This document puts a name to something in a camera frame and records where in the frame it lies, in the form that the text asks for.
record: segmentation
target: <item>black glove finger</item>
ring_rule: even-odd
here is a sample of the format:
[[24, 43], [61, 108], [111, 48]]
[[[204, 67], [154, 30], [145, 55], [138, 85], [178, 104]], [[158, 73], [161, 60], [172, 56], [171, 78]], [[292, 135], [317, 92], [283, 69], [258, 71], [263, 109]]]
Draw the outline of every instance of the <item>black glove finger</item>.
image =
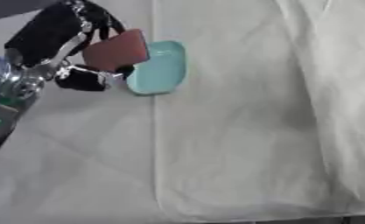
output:
[[[78, 68], [88, 68], [87, 66], [77, 66]], [[96, 73], [83, 72], [72, 68], [69, 76], [61, 79], [59, 76], [55, 78], [55, 82], [60, 88], [70, 88], [80, 91], [101, 92], [106, 89], [105, 83], [102, 83], [102, 77]]]
[[116, 74], [123, 74], [123, 79], [126, 80], [134, 71], [134, 66], [120, 66], [116, 69]]
[[80, 31], [81, 22], [72, 9], [57, 2], [42, 10], [4, 47], [18, 50], [23, 57], [23, 64], [33, 67], [43, 59], [53, 58]]

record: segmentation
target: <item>white tablecloth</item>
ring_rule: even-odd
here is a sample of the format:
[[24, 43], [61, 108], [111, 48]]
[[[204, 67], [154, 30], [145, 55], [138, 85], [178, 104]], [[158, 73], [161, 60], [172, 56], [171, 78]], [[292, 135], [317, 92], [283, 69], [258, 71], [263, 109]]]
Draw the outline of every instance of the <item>white tablecloth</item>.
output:
[[[156, 98], [47, 86], [0, 151], [0, 223], [365, 214], [365, 147], [338, 141], [362, 126], [327, 121], [355, 118], [352, 82], [333, 77], [363, 81], [365, 0], [96, 2], [183, 43], [188, 77]], [[0, 20], [0, 55], [32, 15]]]

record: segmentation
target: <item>light blue plate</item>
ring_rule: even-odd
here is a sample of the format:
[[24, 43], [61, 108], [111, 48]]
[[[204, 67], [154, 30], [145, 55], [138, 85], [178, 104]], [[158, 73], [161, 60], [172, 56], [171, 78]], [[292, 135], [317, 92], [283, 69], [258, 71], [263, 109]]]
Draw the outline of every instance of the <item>light blue plate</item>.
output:
[[170, 93], [186, 76], [186, 52], [175, 41], [160, 41], [148, 45], [151, 59], [137, 64], [127, 79], [128, 87], [138, 95]]

